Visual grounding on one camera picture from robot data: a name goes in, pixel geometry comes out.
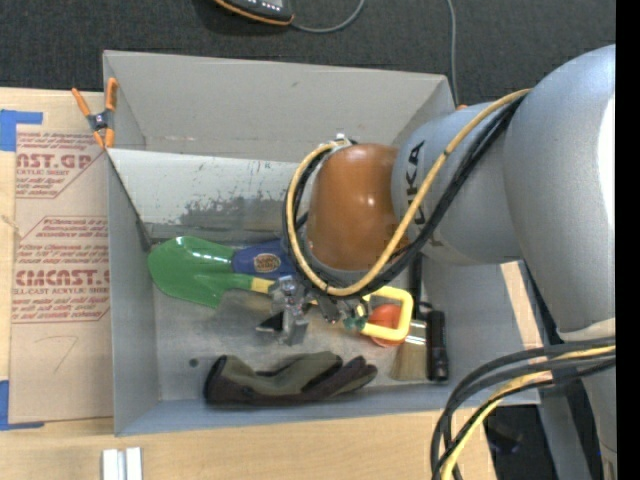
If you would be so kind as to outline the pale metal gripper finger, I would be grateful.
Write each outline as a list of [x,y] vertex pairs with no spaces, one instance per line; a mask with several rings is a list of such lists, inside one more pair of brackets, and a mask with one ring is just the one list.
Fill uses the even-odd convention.
[[309,325],[306,316],[307,304],[303,300],[292,299],[285,303],[283,311],[283,338],[282,341],[288,346],[301,344]]
[[258,332],[289,333],[300,315],[300,285],[295,277],[284,276],[268,289],[269,317],[256,326]]

